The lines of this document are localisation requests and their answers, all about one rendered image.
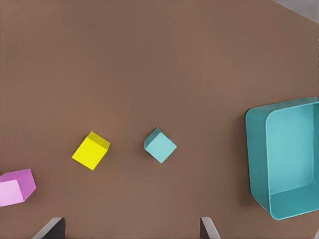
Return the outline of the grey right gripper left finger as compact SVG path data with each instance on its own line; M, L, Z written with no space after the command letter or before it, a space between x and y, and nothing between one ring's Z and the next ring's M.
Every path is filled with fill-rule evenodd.
M51 219L31 239L66 239L66 223L63 217Z

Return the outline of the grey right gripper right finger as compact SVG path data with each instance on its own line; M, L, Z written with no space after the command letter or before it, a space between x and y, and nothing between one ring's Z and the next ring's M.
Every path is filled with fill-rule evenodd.
M219 232L210 217L200 218L200 239L221 239Z

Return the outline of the pink cube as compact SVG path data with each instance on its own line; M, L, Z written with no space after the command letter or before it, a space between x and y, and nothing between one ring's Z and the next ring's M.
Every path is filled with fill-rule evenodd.
M30 168L0 176L0 207L23 203L36 190Z

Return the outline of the yellow cube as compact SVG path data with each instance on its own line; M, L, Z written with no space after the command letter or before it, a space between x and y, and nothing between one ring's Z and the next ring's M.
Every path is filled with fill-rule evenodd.
M91 131L72 155L72 159L94 170L110 147L110 142Z

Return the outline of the light blue cube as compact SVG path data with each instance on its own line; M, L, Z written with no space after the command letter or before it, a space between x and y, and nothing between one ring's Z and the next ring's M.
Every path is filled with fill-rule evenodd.
M177 145L156 127L144 140L144 149L159 163L163 163L177 149Z

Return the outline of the teal rectangular bin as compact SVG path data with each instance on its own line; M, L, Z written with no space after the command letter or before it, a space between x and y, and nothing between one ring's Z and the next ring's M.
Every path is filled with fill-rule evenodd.
M275 220L319 210L319 98L249 109L250 192Z

